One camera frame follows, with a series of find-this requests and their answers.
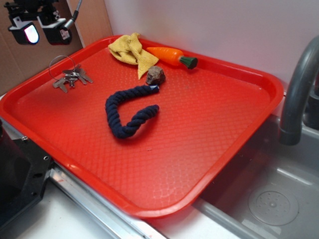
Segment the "navy blue rope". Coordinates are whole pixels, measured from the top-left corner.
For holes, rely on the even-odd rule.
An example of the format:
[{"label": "navy blue rope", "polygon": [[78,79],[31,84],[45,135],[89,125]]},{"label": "navy blue rope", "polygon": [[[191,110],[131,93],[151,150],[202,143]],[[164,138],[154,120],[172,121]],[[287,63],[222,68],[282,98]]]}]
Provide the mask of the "navy blue rope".
[{"label": "navy blue rope", "polygon": [[126,100],[148,96],[157,92],[159,92],[158,86],[136,86],[126,91],[117,91],[106,100],[105,110],[108,116],[108,123],[115,137],[127,138],[133,136],[141,125],[150,118],[153,118],[160,109],[158,105],[147,106],[138,111],[126,126],[122,126],[118,113],[118,105]]}]

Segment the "orange carrot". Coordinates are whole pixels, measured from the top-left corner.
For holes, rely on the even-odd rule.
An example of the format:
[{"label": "orange carrot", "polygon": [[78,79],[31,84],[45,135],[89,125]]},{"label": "orange carrot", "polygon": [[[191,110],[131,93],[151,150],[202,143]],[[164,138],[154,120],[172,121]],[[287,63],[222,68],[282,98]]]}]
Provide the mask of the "orange carrot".
[{"label": "orange carrot", "polygon": [[170,47],[148,47],[146,51],[156,56],[159,60],[178,66],[181,63],[188,69],[194,69],[197,66],[198,59],[195,57],[186,57],[181,50]]}]

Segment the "metal edge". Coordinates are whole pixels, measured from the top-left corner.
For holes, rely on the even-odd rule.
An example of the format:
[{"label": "metal edge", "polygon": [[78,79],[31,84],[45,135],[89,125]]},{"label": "metal edge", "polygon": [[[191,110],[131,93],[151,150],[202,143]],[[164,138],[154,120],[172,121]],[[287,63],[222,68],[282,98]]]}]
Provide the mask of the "metal edge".
[{"label": "metal edge", "polygon": [[6,132],[8,133],[8,135],[10,136],[11,139],[23,139],[23,138],[26,138],[25,135],[23,135],[21,132],[16,130],[11,124],[9,124],[1,116],[0,116],[0,120],[2,121],[2,125],[3,125],[4,129],[6,130]]},{"label": "metal edge", "polygon": [[50,179],[113,238],[166,238],[146,222],[123,213],[63,167],[54,164]]},{"label": "metal edge", "polygon": [[222,227],[227,229],[228,231],[232,232],[234,235],[238,236],[239,238],[245,239],[264,239],[259,234],[255,233],[254,231],[250,230],[246,226],[242,225],[240,222],[236,221],[223,211],[219,210],[218,208],[214,207],[210,203],[206,202],[205,200],[199,198],[194,203],[193,206],[202,212],[204,215],[215,221],[216,223],[220,224]]}]

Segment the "tray rim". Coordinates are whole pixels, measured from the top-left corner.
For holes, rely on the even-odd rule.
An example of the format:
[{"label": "tray rim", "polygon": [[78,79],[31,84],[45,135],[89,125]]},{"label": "tray rim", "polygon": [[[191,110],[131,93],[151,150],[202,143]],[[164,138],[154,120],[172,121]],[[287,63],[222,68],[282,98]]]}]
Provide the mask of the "tray rim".
[{"label": "tray rim", "polygon": [[[87,57],[87,53],[91,51],[91,54],[93,55],[94,53],[107,48],[107,46],[115,41],[120,35],[117,36],[110,36],[103,38],[99,41],[96,41],[89,46],[73,53],[70,55],[76,62],[81,62],[85,57]],[[140,42],[143,44],[150,44],[153,46],[166,46],[163,44],[155,43],[146,39],[140,39]],[[221,167],[218,164],[227,164],[232,156],[234,155],[233,151],[238,151],[238,146],[242,146],[251,136],[252,134],[261,126],[261,124],[267,119],[267,117],[271,114],[271,112],[275,109],[275,107],[281,102],[283,96],[284,96],[284,88],[283,85],[281,84],[280,80],[263,71],[259,71],[256,69],[252,69],[249,67],[241,66],[238,64],[226,62],[223,60],[203,56],[200,54],[192,53],[186,50],[182,50],[185,55],[192,55],[195,57],[199,58],[199,63],[198,63],[198,68],[205,67],[206,65],[201,65],[201,62],[203,64],[206,64],[206,62],[211,63],[214,67],[224,67],[229,71],[229,73],[235,71],[235,72],[242,72],[247,76],[249,74],[252,79],[257,77],[260,79],[267,79],[267,81],[261,81],[258,84],[260,87],[264,88],[266,84],[266,87],[270,87],[273,89],[273,91],[268,92],[270,96],[270,103],[267,105],[267,107],[262,111],[261,114],[258,115],[257,118],[254,119],[254,121],[245,129],[245,131],[235,140],[235,142],[229,147],[229,149],[216,161],[213,167],[211,167],[206,174],[203,175],[201,180],[197,182],[197,184],[190,190],[188,194],[186,194],[178,203],[174,203],[170,206],[161,208],[161,209],[156,209],[156,210],[150,210],[150,209],[145,209],[141,208],[136,205],[132,205],[129,203],[129,200],[125,198],[123,195],[118,193],[116,190],[111,188],[110,186],[102,183],[99,181],[92,173],[90,172],[85,172],[83,169],[81,170],[74,170],[68,167],[65,167],[68,171],[71,171],[72,174],[74,174],[76,177],[81,178],[83,177],[84,174],[90,174],[89,177],[85,177],[85,183],[90,185],[94,190],[96,190],[99,194],[101,194],[103,197],[106,197],[105,194],[108,194],[108,198],[112,203],[117,205],[119,208],[124,210],[125,212],[139,217],[139,218],[157,218],[157,217],[162,217],[166,216],[169,214],[172,214],[176,211],[179,211],[180,209],[190,205],[195,199],[197,198],[197,195],[200,194],[202,190],[204,190],[205,186],[207,186],[213,178],[219,173],[219,171],[222,170],[223,166]],[[56,64],[54,64],[51,68],[50,71],[53,74],[53,76],[58,75],[58,72],[56,71],[59,69],[61,65],[67,65],[66,63],[68,59],[64,59]],[[0,100],[0,116],[6,120],[8,123],[10,123],[13,127],[15,127],[17,130],[19,130],[22,134],[27,135],[29,138],[31,138],[33,141],[35,141],[40,147],[48,151],[48,153],[52,154],[51,156],[53,158],[65,158],[66,155],[63,154],[63,152],[60,152],[59,149],[55,148],[54,146],[50,145],[46,140],[42,139],[37,133],[33,132],[31,129],[29,129],[27,126],[23,125],[21,122],[19,122],[14,116],[12,116],[9,112],[9,106],[12,100],[17,99],[17,97],[20,99],[29,92],[33,91],[34,89],[40,87],[43,85],[45,82],[43,79],[50,78],[48,69],[45,69],[41,71],[40,73],[36,74],[35,76],[31,77],[30,79],[26,80],[25,82],[21,83],[20,85],[14,87],[12,90],[10,90],[5,96]]]}]

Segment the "red tray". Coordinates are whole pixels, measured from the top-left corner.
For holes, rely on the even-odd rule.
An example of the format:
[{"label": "red tray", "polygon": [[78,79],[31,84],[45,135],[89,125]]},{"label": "red tray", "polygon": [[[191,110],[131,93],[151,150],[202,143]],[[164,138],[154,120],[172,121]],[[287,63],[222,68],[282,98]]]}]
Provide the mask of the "red tray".
[{"label": "red tray", "polygon": [[[267,73],[184,51],[198,58],[197,68],[159,61],[166,74],[159,93],[119,107],[122,124],[148,105],[158,104],[158,115],[133,137],[116,139],[106,99],[146,80],[138,80],[137,66],[110,54],[108,45],[117,38],[71,55],[93,84],[76,81],[66,94],[53,88],[45,70],[6,94],[0,115],[125,212],[161,217],[196,199],[281,101],[283,87]],[[66,58],[51,74],[59,77],[72,66]]]}]

